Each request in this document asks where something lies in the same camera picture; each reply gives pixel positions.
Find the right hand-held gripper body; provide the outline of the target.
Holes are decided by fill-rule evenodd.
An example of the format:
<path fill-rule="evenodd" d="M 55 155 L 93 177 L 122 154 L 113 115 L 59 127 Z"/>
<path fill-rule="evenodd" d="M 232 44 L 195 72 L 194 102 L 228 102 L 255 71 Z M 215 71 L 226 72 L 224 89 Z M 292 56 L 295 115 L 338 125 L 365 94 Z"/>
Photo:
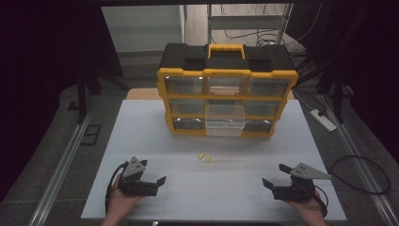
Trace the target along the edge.
<path fill-rule="evenodd" d="M 289 186 L 274 186 L 272 193 L 275 200 L 307 202 L 314 195 L 315 185 L 313 180 L 330 179 L 327 173 L 304 163 L 299 163 L 296 167 L 292 168 L 289 175 L 291 178 L 291 184 Z"/>

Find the aluminium floor rail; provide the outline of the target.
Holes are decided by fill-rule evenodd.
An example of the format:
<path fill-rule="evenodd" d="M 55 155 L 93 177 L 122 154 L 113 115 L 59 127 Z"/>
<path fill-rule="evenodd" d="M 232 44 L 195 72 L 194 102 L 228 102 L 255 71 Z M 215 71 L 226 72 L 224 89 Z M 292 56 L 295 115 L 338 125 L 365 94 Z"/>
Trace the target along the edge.
<path fill-rule="evenodd" d="M 328 96 L 326 94 L 318 94 L 317 97 L 320 99 L 320 102 L 327 108 L 327 115 L 329 116 L 331 121 L 337 126 L 338 135 L 340 136 L 340 139 L 348 154 L 360 155 L 357 144 L 348 134 L 345 125 L 341 123 L 334 115 L 333 105 L 328 99 Z M 376 178 L 372 175 L 371 170 L 367 167 L 366 163 L 363 160 L 355 159 L 353 163 L 366 189 L 371 189 L 373 191 L 381 189 L 381 186 L 377 183 Z M 399 217 L 395 215 L 387 196 L 385 194 L 372 194 L 371 198 L 375 204 L 378 214 L 381 216 L 384 223 L 387 226 L 399 226 Z"/>
<path fill-rule="evenodd" d="M 65 180 L 67 172 L 78 150 L 83 134 L 88 127 L 91 117 L 92 111 L 89 110 L 87 115 L 75 128 L 64 154 L 61 155 L 61 158 L 56 165 L 56 169 L 50 178 L 50 181 L 45 188 L 31 219 L 28 222 L 28 226 L 44 226 L 46 219 L 48 218 L 56 201 L 56 196 Z"/>

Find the black metal stand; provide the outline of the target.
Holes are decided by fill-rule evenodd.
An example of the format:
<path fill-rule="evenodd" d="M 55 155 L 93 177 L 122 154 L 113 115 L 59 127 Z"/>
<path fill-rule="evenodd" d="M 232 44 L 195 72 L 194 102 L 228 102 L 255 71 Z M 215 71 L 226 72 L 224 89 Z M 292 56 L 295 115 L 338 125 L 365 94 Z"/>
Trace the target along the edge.
<path fill-rule="evenodd" d="M 77 110 L 79 112 L 78 124 L 81 124 L 87 115 L 86 89 L 94 95 L 100 94 L 102 90 L 96 76 L 80 72 L 77 75 L 78 101 L 70 102 L 67 108 L 68 111 Z"/>

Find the black floor socket plates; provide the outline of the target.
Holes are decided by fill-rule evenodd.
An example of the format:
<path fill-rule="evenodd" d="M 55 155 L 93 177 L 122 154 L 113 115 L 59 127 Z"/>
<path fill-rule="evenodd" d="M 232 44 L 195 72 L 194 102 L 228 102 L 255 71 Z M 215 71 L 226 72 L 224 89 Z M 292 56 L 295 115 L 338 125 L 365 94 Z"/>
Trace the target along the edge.
<path fill-rule="evenodd" d="M 102 126 L 100 124 L 90 124 L 81 138 L 81 146 L 95 146 L 99 138 Z"/>

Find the white power strip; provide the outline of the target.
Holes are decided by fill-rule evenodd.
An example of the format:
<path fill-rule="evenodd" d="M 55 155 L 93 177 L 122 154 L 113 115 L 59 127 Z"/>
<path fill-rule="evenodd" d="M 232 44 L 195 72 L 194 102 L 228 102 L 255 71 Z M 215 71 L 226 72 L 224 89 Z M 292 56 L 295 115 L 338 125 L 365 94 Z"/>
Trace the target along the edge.
<path fill-rule="evenodd" d="M 332 132 L 337 129 L 336 125 L 332 123 L 325 115 L 318 116 L 319 110 L 314 109 L 310 112 L 311 116 L 318 121 L 327 131 Z"/>

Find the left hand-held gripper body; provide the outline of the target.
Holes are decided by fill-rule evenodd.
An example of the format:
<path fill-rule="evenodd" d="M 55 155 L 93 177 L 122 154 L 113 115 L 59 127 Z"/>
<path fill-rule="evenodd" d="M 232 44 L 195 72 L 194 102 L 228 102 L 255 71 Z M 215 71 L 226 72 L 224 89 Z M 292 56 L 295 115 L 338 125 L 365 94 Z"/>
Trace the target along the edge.
<path fill-rule="evenodd" d="M 156 183 L 141 180 L 145 168 L 140 160 L 133 156 L 122 171 L 119 189 L 129 196 L 156 196 L 158 192 Z"/>

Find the clear plastic drawer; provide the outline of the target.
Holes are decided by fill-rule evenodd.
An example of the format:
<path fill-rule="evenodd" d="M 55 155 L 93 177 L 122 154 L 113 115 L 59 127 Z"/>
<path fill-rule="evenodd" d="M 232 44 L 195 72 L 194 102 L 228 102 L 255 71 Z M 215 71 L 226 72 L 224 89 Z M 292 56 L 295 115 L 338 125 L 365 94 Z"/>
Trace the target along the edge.
<path fill-rule="evenodd" d="M 205 108 L 207 136 L 240 137 L 245 124 L 242 105 L 207 105 Z"/>

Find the person's left hand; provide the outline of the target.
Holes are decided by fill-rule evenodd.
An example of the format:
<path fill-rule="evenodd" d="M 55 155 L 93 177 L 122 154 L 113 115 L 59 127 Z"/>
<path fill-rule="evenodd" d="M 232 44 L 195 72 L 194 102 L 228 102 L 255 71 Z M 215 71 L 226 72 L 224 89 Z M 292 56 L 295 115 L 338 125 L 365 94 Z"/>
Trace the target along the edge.
<path fill-rule="evenodd" d="M 143 196 L 129 196 L 124 194 L 119 189 L 119 180 L 120 177 L 117 176 L 117 179 L 111 186 L 111 194 L 106 215 L 113 219 L 121 220 L 133 210 L 134 206 L 143 199 Z"/>

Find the yellow black drawer organizer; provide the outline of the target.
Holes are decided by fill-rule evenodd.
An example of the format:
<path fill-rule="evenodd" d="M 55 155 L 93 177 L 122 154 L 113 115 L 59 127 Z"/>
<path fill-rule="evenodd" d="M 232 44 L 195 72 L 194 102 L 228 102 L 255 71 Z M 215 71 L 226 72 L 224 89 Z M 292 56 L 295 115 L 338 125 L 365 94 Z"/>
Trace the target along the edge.
<path fill-rule="evenodd" d="M 283 45 L 170 43 L 157 78 L 171 133 L 207 136 L 207 105 L 242 105 L 240 137 L 270 137 L 298 73 Z"/>

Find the grey metal frame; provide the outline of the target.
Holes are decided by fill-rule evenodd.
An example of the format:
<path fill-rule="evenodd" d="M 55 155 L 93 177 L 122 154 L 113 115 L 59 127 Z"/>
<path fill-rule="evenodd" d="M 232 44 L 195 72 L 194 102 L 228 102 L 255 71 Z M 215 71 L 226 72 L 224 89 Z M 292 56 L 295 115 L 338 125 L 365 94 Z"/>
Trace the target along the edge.
<path fill-rule="evenodd" d="M 275 44 L 281 44 L 293 4 L 286 4 L 281 14 L 272 15 L 214 15 L 213 6 L 207 6 L 207 42 L 212 41 L 214 30 L 275 30 Z"/>

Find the person's right hand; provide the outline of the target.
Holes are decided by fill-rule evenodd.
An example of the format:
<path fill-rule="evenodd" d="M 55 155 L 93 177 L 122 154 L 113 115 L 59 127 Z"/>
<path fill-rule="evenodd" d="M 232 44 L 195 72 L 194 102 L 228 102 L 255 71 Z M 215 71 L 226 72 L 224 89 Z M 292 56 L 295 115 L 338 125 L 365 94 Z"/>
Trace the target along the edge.
<path fill-rule="evenodd" d="M 305 222 L 307 219 L 311 218 L 325 219 L 322 214 L 322 207 L 315 199 L 311 199 L 310 201 L 304 203 L 288 202 L 288 204 L 294 207 L 294 209 Z"/>

